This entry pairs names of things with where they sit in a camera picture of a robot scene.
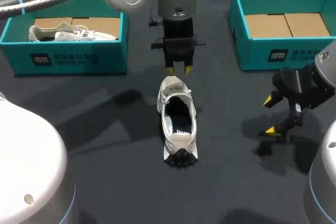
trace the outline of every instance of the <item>cardboard box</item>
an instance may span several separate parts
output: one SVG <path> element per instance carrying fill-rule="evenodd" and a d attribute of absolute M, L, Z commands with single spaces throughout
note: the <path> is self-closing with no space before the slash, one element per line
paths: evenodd
<path fill-rule="evenodd" d="M 241 70 L 302 68 L 336 39 L 336 0 L 231 0 Z"/>
<path fill-rule="evenodd" d="M 0 48 L 15 75 L 126 74 L 128 20 L 104 0 L 69 0 L 10 18 L 0 38 Z M 54 28 L 62 22 L 84 25 L 118 40 L 28 42 L 30 26 Z"/>

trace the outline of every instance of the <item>white sneaker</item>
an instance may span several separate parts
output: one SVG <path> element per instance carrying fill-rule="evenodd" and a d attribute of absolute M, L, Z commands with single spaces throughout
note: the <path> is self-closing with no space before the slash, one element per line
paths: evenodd
<path fill-rule="evenodd" d="M 163 158 L 170 165 L 186 166 L 198 159 L 196 110 L 190 92 L 179 78 L 168 76 L 157 96 L 165 136 Z"/>
<path fill-rule="evenodd" d="M 117 37 L 100 33 L 98 31 L 90 31 L 85 26 L 70 26 L 63 22 L 55 28 L 41 28 L 31 26 L 29 29 L 29 41 L 87 41 L 87 40 L 118 40 Z"/>

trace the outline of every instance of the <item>shoe insole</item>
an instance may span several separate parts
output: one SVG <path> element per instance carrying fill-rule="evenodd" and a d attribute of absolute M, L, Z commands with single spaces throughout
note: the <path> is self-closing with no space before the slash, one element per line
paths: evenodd
<path fill-rule="evenodd" d="M 188 106 L 179 98 L 172 97 L 166 105 L 165 114 L 172 120 L 173 133 L 192 132 L 192 119 Z"/>

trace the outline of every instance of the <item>black square logo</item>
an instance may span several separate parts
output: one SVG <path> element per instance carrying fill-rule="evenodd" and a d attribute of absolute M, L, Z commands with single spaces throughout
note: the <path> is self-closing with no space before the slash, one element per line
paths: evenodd
<path fill-rule="evenodd" d="M 285 61 L 288 49 L 273 49 L 268 57 L 268 62 Z"/>
<path fill-rule="evenodd" d="M 48 54 L 30 54 L 34 65 L 36 66 L 51 66 L 52 63 Z"/>

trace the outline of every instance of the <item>black sole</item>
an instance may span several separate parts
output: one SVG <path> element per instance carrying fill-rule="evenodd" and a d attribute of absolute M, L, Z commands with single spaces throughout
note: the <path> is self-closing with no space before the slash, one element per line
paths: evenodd
<path fill-rule="evenodd" d="M 189 153 L 186 149 L 182 148 L 174 155 L 170 155 L 165 162 L 170 166 L 186 167 L 194 165 L 197 162 L 197 158 L 192 153 Z"/>

